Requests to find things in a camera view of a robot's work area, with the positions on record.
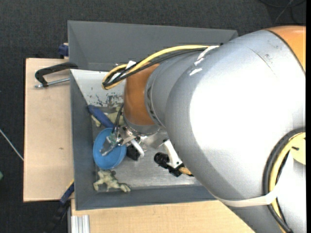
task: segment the black clamp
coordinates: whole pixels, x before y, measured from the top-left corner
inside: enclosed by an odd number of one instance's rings
[[[179,169],[185,166],[183,163],[177,166],[176,168],[173,168],[170,165],[167,165],[167,163],[170,162],[169,156],[161,152],[158,152],[155,154],[154,160],[159,166],[167,169],[170,174],[176,177],[179,177],[182,174],[182,172],[179,171]]]
[[[46,67],[43,69],[38,70],[35,73],[35,78],[42,84],[42,85],[37,85],[35,86],[36,88],[40,88],[40,87],[48,87],[51,84],[55,84],[55,83],[60,83],[60,82],[65,82],[68,81],[69,79],[63,79],[63,80],[59,80],[59,81],[54,81],[54,82],[50,82],[48,83],[45,79],[44,79],[44,75],[48,75],[54,72],[59,72],[59,71],[63,71],[66,69],[78,69],[78,66],[75,63],[72,62],[66,62],[66,63],[62,63],[62,64],[58,64],[52,67]]]

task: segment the white cable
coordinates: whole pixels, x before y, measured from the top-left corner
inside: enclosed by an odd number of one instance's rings
[[[15,153],[19,156],[19,158],[24,161],[24,158],[21,156],[21,154],[18,152],[18,150],[14,147],[12,142],[9,140],[9,138],[5,135],[5,133],[0,129],[1,134],[4,136],[4,138],[8,141],[8,143],[11,145]]]
[[[286,162],[294,164],[294,159],[291,155],[291,153],[288,154]],[[290,170],[286,170],[284,172],[284,176],[288,177],[290,175]],[[248,207],[248,206],[258,206],[258,205],[268,205],[271,204],[276,198],[277,194],[279,192],[279,185],[276,183],[274,189],[269,192],[268,194],[264,196],[260,196],[257,198],[251,198],[251,199],[246,199],[246,200],[224,200],[221,199],[217,196],[214,196],[216,199],[218,199],[220,202],[224,203],[225,205],[232,206],[232,207]]]

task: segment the black object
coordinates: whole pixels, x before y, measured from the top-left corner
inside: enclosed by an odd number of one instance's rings
[[[137,151],[137,149],[131,144],[126,148],[126,156],[131,158],[134,161],[137,161],[140,157],[140,153]]]
[[[48,74],[59,72],[59,71],[66,70],[66,69],[78,69],[78,66],[75,63],[66,62],[66,63],[62,63],[62,64],[55,65],[52,67],[43,68],[43,69],[38,70],[35,73],[35,78],[40,83],[42,83],[43,87],[47,87],[48,82],[43,78],[44,75],[48,75]]]
[[[167,169],[170,174],[176,177],[179,177],[182,174],[179,169],[185,166],[184,164],[180,164],[178,167],[172,168],[171,166],[167,165],[167,163],[170,161],[169,156],[161,152],[155,154],[154,160],[159,166]]]
[[[72,183],[66,192],[63,194],[62,198],[60,199],[60,205],[57,208],[55,215],[53,216],[51,222],[49,222],[45,228],[43,233],[52,233],[55,227],[62,221],[66,212],[70,206],[70,195],[74,192],[74,183]]]

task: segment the black cable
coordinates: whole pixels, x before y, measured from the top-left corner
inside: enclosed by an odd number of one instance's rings
[[[285,6],[280,6],[280,5],[271,4],[271,3],[268,3],[268,2],[266,2],[266,1],[264,1],[264,0],[258,0],[258,1],[262,2],[263,4],[265,4],[265,5],[267,5],[267,6],[273,7],[273,8],[279,8],[279,9],[284,9],[284,8],[285,8]],[[305,1],[306,1],[306,0],[303,0],[303,1],[299,2],[299,3],[297,3],[297,4],[294,4],[294,5],[292,5],[292,6],[289,6],[288,8],[293,8],[293,7],[299,6],[299,5],[303,4]]]
[[[281,17],[281,15],[286,11],[286,9],[288,8],[292,8],[290,7],[290,5],[294,2],[295,0],[290,0],[289,3],[284,7],[284,9],[282,10],[282,12],[277,16],[276,20],[274,21],[274,24],[276,24],[276,22],[278,21],[278,19]]]
[[[119,126],[119,121],[120,121],[120,116],[121,116],[121,113],[122,113],[123,106],[124,106],[124,104],[121,105],[121,107],[120,107],[120,109],[118,111],[118,114],[117,114],[117,117],[116,117],[116,120],[115,120],[115,123],[113,125],[111,133],[114,133],[116,131],[116,128]]]
[[[113,84],[115,84],[115,83],[117,83],[117,82],[119,82],[119,81],[122,81],[122,80],[124,80],[124,79],[126,79],[126,78],[128,78],[128,77],[130,77],[130,76],[132,76],[132,75],[134,75],[134,74],[136,74],[136,73],[138,73],[138,72],[140,72],[140,71],[146,69],[146,68],[149,68],[149,67],[151,67],[151,66],[153,66],[153,65],[155,65],[155,64],[157,64],[157,63],[160,63],[160,62],[162,62],[162,61],[171,59],[171,58],[173,58],[173,57],[176,57],[176,56],[179,56],[179,55],[182,55],[182,54],[185,54],[185,53],[191,53],[191,52],[196,52],[196,51],[202,51],[202,50],[205,50],[205,49],[206,49],[206,48],[199,48],[199,49],[193,49],[193,50],[182,50],[181,52],[172,53],[172,54],[170,54],[170,55],[168,55],[168,56],[165,56],[165,57],[156,59],[156,60],[152,61],[151,63],[149,63],[149,64],[147,64],[147,65],[144,65],[144,66],[140,67],[139,69],[137,69],[137,70],[135,70],[135,71],[133,71],[133,72],[130,72],[130,73],[125,74],[125,75],[123,75],[123,76],[119,75],[119,76],[116,77],[113,81],[110,81],[109,79],[106,79],[106,81],[103,83],[103,86],[104,86],[104,87],[106,87],[106,86],[111,86],[111,85],[113,85]]]
[[[287,133],[280,141],[279,143],[274,147],[274,149],[272,150],[272,153],[270,154],[265,170],[264,170],[264,174],[263,174],[263,193],[264,195],[269,193],[269,179],[270,179],[270,173],[271,170],[273,168],[273,165],[278,157],[278,155],[280,154],[280,152],[282,151],[283,147],[288,143],[288,140],[296,135],[297,133],[303,132],[304,129],[300,128],[297,130],[293,130],[289,133]],[[276,211],[274,210],[273,206],[271,204],[268,204],[268,209],[270,211],[270,213],[272,214],[272,216],[275,218],[275,220],[277,221],[277,223],[284,229],[284,231],[286,233],[293,233],[293,231],[289,228],[289,226],[287,225],[287,223],[285,221],[283,221],[278,214],[276,213]]]
[[[303,25],[304,23],[299,23],[297,22],[297,20],[294,18],[294,13],[293,13],[293,8],[294,7],[297,7],[301,4],[303,4],[306,0],[302,0],[301,2],[298,2],[296,4],[292,4],[295,0],[288,0],[289,2],[287,3],[286,6],[279,6],[279,5],[275,5],[275,4],[271,4],[271,3],[268,3],[264,0],[258,0],[260,2],[262,2],[263,4],[267,5],[267,6],[270,6],[270,7],[273,7],[273,8],[279,8],[279,9],[283,9],[281,11],[281,13],[277,16],[277,18],[275,19],[275,22],[274,24],[276,24],[276,22],[279,20],[279,18],[281,17],[282,14],[284,14],[284,12],[287,10],[287,9],[290,9],[290,14],[291,14],[291,18],[293,20],[293,22],[295,24],[298,24],[298,25]]]

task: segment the blue handle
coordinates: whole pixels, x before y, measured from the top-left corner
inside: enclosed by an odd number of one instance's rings
[[[94,105],[89,105],[87,108],[88,111],[93,116],[95,116],[95,118],[99,120],[106,128],[113,128],[113,123],[99,108],[96,108]]]

